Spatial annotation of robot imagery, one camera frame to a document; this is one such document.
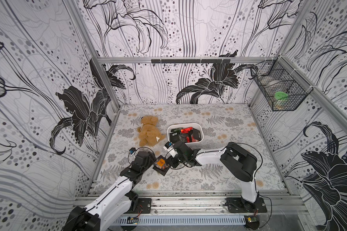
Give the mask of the black tea bag pile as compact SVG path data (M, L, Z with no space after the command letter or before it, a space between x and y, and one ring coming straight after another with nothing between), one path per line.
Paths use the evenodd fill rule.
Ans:
M181 135L181 133L180 132L171 132L170 134L169 134L169 141L171 142L171 143L176 143L176 142L178 142L178 141L181 141L181 138L180 138L180 135Z

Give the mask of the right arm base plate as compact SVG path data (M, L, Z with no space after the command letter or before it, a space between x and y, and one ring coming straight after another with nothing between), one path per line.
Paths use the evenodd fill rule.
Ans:
M229 213L267 213L266 204L262 197L257 197L256 201L251 203L242 197L228 197L225 204Z

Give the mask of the orange label black tea bag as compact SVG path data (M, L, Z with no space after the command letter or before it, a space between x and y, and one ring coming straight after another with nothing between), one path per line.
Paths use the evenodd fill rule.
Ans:
M165 176L171 166L168 164L167 159L163 156L159 156L153 164L153 170Z

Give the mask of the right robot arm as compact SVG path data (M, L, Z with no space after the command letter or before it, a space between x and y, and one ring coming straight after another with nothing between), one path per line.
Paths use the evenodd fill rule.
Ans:
M167 142L164 149L169 156L169 164L177 167L183 164L186 167L199 167L204 165L220 165L225 167L232 175L241 181L244 202L254 204L259 197L255 185L257 172L257 158L234 142L225 147L205 150L191 149L184 142Z

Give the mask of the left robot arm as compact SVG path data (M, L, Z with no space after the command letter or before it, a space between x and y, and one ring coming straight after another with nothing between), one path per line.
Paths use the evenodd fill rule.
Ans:
M137 208L138 194L133 188L157 160L151 150L137 150L135 159L104 193L69 214L64 231L106 231L122 214Z

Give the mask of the pink label black tea bag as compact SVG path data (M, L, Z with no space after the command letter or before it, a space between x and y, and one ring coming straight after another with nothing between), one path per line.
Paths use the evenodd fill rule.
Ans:
M189 142L200 142L202 140L201 132L197 129L192 129L189 131Z

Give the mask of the red foil tea bag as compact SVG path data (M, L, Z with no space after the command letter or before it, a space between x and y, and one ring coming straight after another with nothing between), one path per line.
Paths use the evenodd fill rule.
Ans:
M180 132L181 134L191 134L193 132L193 127L183 128Z

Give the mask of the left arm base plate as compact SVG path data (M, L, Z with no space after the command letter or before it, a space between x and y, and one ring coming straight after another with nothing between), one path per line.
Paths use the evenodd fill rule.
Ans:
M125 214L150 214L152 206L151 198L138 198Z

